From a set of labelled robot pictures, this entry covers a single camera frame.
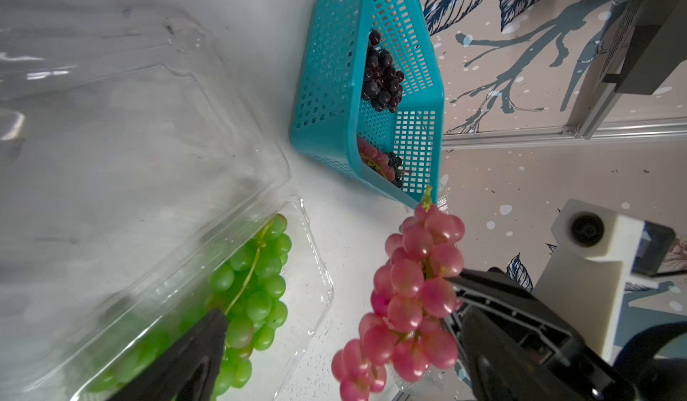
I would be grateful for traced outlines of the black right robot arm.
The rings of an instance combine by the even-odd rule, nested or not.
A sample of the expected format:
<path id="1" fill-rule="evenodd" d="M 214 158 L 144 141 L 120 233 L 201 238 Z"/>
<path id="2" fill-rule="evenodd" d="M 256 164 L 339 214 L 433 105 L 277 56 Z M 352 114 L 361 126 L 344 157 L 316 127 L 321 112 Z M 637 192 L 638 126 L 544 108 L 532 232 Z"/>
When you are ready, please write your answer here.
<path id="1" fill-rule="evenodd" d="M 506 274 L 464 270 L 449 280 L 459 307 L 442 326 L 478 400 L 684 400 L 686 361 L 658 352 L 684 323 L 634 336 L 609 365 L 570 324 Z"/>

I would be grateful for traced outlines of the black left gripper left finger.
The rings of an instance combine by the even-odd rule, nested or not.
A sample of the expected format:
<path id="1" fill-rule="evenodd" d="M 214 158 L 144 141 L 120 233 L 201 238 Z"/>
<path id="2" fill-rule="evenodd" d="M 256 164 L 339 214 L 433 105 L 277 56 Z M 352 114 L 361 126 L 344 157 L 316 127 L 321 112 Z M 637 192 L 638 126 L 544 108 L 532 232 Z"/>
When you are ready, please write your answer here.
<path id="1" fill-rule="evenodd" d="M 160 358 L 109 399 L 211 399 L 223 360 L 227 328 L 227 319 L 220 310 L 208 312 Z"/>

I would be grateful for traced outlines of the green grape bunch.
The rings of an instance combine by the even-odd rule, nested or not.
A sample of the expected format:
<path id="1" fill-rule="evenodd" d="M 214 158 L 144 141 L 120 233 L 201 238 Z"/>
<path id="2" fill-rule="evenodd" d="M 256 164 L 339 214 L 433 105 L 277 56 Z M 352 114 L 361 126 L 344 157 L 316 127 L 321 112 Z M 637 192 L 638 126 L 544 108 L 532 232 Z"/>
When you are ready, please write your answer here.
<path id="1" fill-rule="evenodd" d="M 207 289 L 183 316 L 147 331 L 121 359 L 94 379 L 87 391 L 123 395 L 127 400 L 150 400 L 152 396 L 143 388 L 137 388 L 133 395 L 129 388 L 213 311 L 223 313 L 227 329 L 217 352 L 218 374 L 207 384 L 209 399 L 215 400 L 231 388 L 243 388 L 252 377 L 252 354 L 272 346 L 277 329 L 288 317 L 287 305 L 282 300 L 286 281 L 281 274 L 292 248 L 287 225 L 286 217 L 277 214 L 210 274 Z"/>

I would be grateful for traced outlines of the clear plastic clamshell container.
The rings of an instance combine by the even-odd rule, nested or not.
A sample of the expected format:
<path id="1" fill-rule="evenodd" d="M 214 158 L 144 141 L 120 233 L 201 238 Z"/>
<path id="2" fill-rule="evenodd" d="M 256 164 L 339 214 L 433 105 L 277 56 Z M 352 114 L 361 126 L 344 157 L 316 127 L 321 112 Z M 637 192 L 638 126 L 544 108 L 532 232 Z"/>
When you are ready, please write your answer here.
<path id="1" fill-rule="evenodd" d="M 213 38 L 151 7 L 1 6 L 1 397 L 106 400 L 286 218 L 286 322 L 228 400 L 279 400 L 334 289 L 286 158 Z"/>

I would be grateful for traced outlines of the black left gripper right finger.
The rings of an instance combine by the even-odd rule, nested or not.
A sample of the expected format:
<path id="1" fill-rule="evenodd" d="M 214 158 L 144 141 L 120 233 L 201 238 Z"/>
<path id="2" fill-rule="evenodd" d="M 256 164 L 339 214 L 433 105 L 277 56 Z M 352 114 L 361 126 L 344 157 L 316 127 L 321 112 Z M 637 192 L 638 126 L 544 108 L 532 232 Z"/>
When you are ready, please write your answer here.
<path id="1" fill-rule="evenodd" d="M 478 400 L 637 400 L 639 392 L 584 340 L 471 307 L 461 324 L 463 363 Z"/>

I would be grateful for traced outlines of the red grape bunch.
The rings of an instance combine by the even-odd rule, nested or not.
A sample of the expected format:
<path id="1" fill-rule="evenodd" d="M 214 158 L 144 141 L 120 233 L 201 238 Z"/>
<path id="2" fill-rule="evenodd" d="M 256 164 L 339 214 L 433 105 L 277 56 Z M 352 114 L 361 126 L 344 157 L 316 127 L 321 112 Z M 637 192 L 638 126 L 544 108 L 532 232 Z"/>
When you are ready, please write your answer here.
<path id="1" fill-rule="evenodd" d="M 388 260 L 373 275 L 372 310 L 363 315 L 358 336 L 337 351 L 331 372 L 343 400 L 367 400 L 384 390 L 388 373 L 420 382 L 430 368 L 458 362 L 454 337 L 441 320 L 458 310 L 451 283 L 464 269 L 457 242 L 463 222 L 440 211 L 427 189 L 413 216 L 385 243 Z"/>

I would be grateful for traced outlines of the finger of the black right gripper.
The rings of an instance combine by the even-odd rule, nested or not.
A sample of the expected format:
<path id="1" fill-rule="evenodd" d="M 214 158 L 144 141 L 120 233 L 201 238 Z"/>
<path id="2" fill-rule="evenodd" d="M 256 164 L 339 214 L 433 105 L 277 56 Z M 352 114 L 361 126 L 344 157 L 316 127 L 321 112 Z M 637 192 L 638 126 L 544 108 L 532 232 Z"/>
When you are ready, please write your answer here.
<path id="1" fill-rule="evenodd" d="M 534 295 L 499 269 L 463 270 L 448 280 L 457 308 L 445 329 L 461 338 L 468 313 L 481 312 L 532 358 L 569 358 L 585 349 L 584 338 Z"/>

